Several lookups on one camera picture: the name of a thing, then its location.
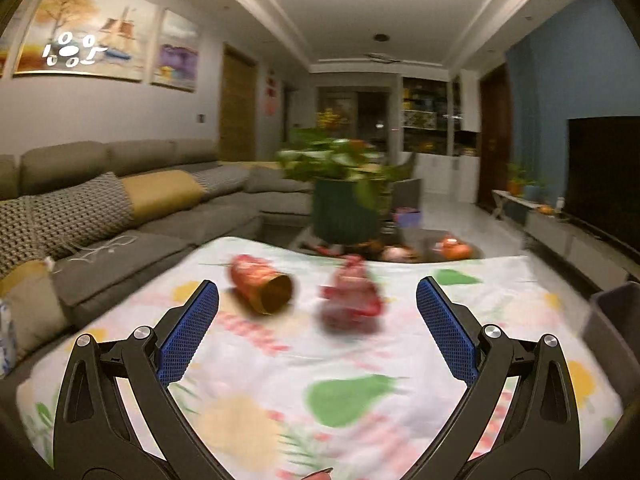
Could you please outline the grey sectional sofa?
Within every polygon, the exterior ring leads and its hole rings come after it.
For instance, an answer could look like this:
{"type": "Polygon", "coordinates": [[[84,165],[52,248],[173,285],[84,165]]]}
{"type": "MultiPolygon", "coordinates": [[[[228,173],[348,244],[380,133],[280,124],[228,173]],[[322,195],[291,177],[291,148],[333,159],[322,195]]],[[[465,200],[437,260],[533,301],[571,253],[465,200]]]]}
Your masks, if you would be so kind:
{"type": "Polygon", "coordinates": [[[224,236],[284,246],[310,188],[213,142],[82,141],[1,159],[1,370],[224,236]]]}

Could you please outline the gold lined red cup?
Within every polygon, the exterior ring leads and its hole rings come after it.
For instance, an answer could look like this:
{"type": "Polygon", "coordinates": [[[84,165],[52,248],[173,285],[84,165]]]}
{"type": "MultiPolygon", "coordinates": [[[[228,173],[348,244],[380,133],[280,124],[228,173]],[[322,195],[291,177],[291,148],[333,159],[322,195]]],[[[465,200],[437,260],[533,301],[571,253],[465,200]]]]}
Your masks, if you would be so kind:
{"type": "Polygon", "coordinates": [[[259,314],[276,314],[293,298],[292,278],[265,259],[236,255],[231,259],[229,275],[236,290],[259,314]]]}

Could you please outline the small white side table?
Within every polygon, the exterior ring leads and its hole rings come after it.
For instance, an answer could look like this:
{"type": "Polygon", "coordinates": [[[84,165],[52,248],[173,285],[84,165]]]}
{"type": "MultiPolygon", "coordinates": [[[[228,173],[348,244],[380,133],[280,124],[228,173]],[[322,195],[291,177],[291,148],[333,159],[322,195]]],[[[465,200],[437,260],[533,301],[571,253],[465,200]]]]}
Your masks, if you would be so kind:
{"type": "Polygon", "coordinates": [[[537,209],[540,206],[540,203],[514,196],[505,190],[492,190],[491,195],[495,201],[495,208],[491,213],[491,217],[497,220],[506,218],[506,215],[504,214],[504,207],[506,204],[518,204],[518,206],[523,206],[529,210],[537,209]]]}

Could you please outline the small potted plants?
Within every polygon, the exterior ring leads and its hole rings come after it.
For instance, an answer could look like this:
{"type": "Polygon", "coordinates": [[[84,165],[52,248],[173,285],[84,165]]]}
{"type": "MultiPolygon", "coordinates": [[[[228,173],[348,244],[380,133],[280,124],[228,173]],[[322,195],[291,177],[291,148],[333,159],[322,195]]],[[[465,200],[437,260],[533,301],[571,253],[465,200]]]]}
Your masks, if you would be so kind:
{"type": "Polygon", "coordinates": [[[544,184],[534,179],[527,171],[515,162],[508,163],[506,190],[513,196],[540,203],[544,197],[544,184]]]}

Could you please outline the potted green plant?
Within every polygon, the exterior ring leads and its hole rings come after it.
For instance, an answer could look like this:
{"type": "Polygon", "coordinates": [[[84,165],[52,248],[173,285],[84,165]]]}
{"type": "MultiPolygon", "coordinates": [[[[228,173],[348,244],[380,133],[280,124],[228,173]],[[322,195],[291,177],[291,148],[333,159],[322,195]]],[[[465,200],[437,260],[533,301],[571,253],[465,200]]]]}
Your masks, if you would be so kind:
{"type": "Polygon", "coordinates": [[[284,176],[311,185],[311,227],[326,243],[352,246],[380,235],[392,206],[392,185],[412,176],[414,158],[384,162],[372,144],[336,138],[318,129],[294,132],[277,162],[284,176]]]}

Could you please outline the black white patterned cushion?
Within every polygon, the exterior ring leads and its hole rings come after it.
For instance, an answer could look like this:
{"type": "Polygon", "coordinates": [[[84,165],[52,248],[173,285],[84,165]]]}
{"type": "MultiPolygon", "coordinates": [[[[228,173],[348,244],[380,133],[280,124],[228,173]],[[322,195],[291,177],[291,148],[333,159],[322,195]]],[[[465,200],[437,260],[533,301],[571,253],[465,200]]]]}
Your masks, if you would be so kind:
{"type": "Polygon", "coordinates": [[[1,203],[1,274],[23,263],[62,258],[125,231],[132,206],[111,172],[71,188],[1,203]]]}

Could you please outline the grey trash bin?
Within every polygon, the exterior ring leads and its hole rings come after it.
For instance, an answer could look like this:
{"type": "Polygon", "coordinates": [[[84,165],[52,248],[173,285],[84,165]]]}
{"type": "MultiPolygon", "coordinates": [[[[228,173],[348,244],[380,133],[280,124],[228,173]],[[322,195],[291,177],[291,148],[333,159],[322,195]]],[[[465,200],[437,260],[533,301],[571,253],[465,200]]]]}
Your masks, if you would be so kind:
{"type": "Polygon", "coordinates": [[[592,295],[582,339],[628,408],[639,396],[639,284],[592,295]]]}

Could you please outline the red wrapper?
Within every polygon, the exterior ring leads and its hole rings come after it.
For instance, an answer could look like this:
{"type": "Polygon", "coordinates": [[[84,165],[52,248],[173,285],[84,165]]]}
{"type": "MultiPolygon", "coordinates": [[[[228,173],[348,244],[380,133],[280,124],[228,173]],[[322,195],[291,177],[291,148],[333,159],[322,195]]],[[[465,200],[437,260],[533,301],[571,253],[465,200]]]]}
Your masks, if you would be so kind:
{"type": "Polygon", "coordinates": [[[319,320],[329,332],[371,335],[380,328],[385,302],[360,256],[344,257],[320,297],[319,320]]]}

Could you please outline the purple landscape painting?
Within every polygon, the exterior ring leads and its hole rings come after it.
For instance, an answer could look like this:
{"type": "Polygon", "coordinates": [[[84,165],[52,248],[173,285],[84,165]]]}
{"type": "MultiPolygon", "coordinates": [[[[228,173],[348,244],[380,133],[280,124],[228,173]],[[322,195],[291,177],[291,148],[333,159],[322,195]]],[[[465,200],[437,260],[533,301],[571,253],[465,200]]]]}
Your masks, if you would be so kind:
{"type": "Polygon", "coordinates": [[[163,10],[152,84],[194,92],[198,82],[201,36],[200,25],[169,9],[163,10]]]}

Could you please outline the yellow cushion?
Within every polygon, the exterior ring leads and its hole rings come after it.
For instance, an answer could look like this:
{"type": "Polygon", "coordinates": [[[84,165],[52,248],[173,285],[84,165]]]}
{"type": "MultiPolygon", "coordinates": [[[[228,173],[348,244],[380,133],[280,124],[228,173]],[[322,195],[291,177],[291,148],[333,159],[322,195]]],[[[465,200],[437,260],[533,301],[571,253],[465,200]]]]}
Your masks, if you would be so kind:
{"type": "Polygon", "coordinates": [[[139,174],[120,182],[129,197],[136,226],[198,206],[206,194],[204,186],[182,170],[139,174]]]}

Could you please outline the black television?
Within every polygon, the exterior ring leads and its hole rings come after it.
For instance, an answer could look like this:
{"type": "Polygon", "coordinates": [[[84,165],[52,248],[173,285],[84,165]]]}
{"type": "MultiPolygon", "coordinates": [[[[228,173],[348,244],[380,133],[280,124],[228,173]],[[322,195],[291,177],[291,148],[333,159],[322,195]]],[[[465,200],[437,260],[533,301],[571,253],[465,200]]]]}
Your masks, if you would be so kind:
{"type": "Polygon", "coordinates": [[[639,247],[639,118],[567,122],[564,211],[609,237],[639,247]]]}

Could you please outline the floral tablecloth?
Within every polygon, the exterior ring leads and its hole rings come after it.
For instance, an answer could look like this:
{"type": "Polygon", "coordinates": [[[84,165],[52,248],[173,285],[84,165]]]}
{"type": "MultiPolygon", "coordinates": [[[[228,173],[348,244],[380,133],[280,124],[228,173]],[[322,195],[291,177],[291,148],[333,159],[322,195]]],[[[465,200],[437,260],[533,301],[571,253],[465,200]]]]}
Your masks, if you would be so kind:
{"type": "Polygon", "coordinates": [[[430,445],[461,399],[416,310],[416,285],[435,278],[457,304],[509,336],[557,336],[574,384],[582,457],[600,448],[623,403],[559,299],[536,281],[524,256],[427,264],[369,264],[385,308],[370,335],[332,334],[318,314],[320,289],[338,263],[225,237],[196,250],[89,324],[99,341],[153,325],[202,281],[220,307],[170,393],[218,460],[239,479],[296,479],[331,468],[337,479],[397,479],[430,445]],[[228,265],[236,255],[269,261],[295,283],[292,304],[275,315],[236,300],[228,265]]]}

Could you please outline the display cabinet shelf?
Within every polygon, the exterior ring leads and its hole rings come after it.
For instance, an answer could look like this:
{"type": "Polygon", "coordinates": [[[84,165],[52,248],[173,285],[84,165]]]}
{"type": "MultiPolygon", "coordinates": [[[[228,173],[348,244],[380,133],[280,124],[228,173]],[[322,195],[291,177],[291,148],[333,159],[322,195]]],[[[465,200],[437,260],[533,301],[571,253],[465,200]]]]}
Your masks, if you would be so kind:
{"type": "Polygon", "coordinates": [[[402,147],[405,152],[447,154],[447,98],[445,81],[402,80],[402,147]]]}

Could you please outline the sailboat painting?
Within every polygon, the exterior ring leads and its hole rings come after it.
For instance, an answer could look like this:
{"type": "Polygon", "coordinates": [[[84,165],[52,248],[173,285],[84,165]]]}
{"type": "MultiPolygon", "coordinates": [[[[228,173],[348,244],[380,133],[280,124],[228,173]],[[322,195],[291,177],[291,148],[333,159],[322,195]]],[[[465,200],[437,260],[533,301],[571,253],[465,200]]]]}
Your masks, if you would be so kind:
{"type": "Polygon", "coordinates": [[[146,0],[40,0],[14,73],[140,82],[156,11],[146,0]]]}

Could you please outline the grey tv cabinet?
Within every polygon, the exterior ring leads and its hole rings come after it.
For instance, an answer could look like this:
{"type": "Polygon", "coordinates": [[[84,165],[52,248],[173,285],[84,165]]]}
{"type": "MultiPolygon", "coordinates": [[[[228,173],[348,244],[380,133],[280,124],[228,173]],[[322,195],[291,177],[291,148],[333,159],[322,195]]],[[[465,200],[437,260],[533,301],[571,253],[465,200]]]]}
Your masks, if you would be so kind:
{"type": "Polygon", "coordinates": [[[639,281],[638,263],[578,226],[530,210],[525,232],[598,289],[639,281]]]}

